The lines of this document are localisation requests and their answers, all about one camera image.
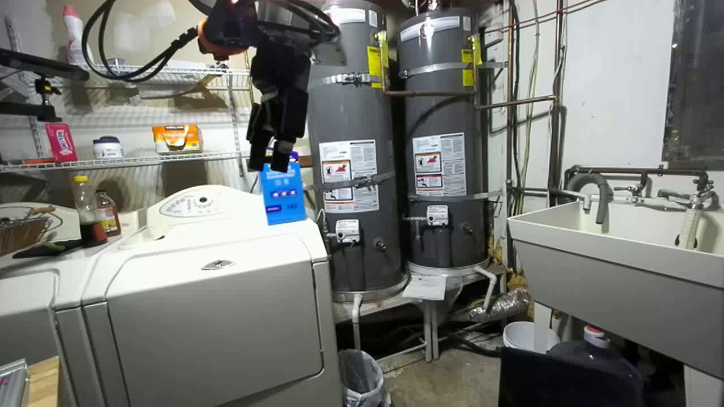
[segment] laundry sink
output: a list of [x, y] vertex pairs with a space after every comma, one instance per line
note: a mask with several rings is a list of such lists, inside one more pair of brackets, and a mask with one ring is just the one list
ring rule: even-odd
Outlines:
[[540, 304], [724, 378], [724, 213], [704, 213], [698, 249], [680, 249], [687, 213], [566, 203], [509, 219]]

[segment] bottle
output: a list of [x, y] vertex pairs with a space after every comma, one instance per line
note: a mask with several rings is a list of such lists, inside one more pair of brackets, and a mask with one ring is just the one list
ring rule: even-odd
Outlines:
[[71, 65], [86, 65], [84, 59], [84, 20], [78, 13], [78, 10], [72, 5], [63, 6], [63, 23], [67, 23], [67, 32], [68, 32], [68, 63]]
[[97, 196], [97, 215], [106, 235], [120, 235], [116, 201], [105, 189], [99, 189], [95, 196]]
[[561, 342], [549, 354], [623, 378], [633, 385], [636, 394], [642, 394], [640, 371], [610, 347], [612, 339], [604, 331], [585, 326], [585, 342]]
[[75, 211], [81, 224], [81, 243], [86, 245], [102, 245], [106, 243], [106, 231], [97, 222], [97, 201], [95, 195], [92, 193], [89, 177], [78, 174], [75, 178]]

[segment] gray water heater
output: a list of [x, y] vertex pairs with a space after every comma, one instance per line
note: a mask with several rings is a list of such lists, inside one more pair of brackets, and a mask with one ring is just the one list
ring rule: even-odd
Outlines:
[[373, 298], [406, 284], [391, 110], [369, 75], [387, 20], [362, 0], [328, 5], [326, 13], [342, 37], [338, 53], [314, 53], [311, 72], [314, 196], [323, 207], [336, 296]]
[[399, 59], [408, 93], [457, 93], [406, 100], [408, 245], [421, 267], [485, 261], [485, 142], [472, 94], [472, 13], [435, 10], [401, 27]]

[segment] concrete floor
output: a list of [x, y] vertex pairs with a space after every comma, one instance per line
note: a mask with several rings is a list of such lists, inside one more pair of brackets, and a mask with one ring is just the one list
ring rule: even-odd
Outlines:
[[438, 361], [387, 373], [395, 407], [498, 407], [501, 359], [447, 351]]

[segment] water heater label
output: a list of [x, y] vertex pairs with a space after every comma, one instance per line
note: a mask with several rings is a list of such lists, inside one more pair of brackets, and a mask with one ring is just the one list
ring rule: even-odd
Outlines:
[[414, 189], [424, 196], [466, 195], [464, 134], [424, 136], [413, 140]]
[[[320, 142], [321, 184], [345, 184], [378, 174], [375, 140]], [[323, 193], [326, 213], [380, 211], [378, 187], [336, 187]]]

